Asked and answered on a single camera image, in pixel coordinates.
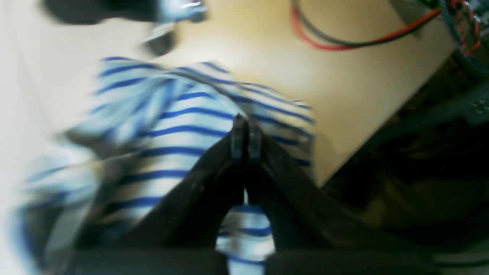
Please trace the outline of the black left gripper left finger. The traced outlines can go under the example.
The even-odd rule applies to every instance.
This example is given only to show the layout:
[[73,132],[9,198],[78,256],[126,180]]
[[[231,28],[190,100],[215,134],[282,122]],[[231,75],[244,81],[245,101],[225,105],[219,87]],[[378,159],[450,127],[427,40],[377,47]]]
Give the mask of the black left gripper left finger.
[[215,250],[219,227],[243,198],[237,172],[246,159],[246,119],[206,151],[187,177],[139,224],[98,247],[80,247],[67,275],[227,275]]

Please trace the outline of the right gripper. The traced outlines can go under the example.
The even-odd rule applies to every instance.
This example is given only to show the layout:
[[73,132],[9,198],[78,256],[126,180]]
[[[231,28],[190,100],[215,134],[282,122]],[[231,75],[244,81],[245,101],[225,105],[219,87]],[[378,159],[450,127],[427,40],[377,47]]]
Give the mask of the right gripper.
[[153,56],[164,56],[176,46],[176,26],[181,21],[200,23],[207,19],[203,0],[157,0],[155,21],[142,45]]

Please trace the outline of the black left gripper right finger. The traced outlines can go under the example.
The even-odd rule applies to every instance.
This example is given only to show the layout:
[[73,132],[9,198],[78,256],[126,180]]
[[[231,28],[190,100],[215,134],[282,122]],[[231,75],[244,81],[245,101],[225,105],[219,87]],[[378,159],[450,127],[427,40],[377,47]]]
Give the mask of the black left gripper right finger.
[[270,221],[267,275],[438,275],[422,249],[380,232],[324,195],[254,121],[246,123],[250,202]]

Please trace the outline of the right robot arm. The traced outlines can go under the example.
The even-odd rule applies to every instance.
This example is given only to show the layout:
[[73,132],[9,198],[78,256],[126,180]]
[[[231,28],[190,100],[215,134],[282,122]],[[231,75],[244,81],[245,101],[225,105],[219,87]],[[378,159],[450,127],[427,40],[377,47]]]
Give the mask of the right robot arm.
[[152,23],[142,44],[156,57],[174,48],[180,21],[200,23],[208,11],[203,0],[42,0],[42,6],[56,20],[71,25],[95,25],[112,18]]

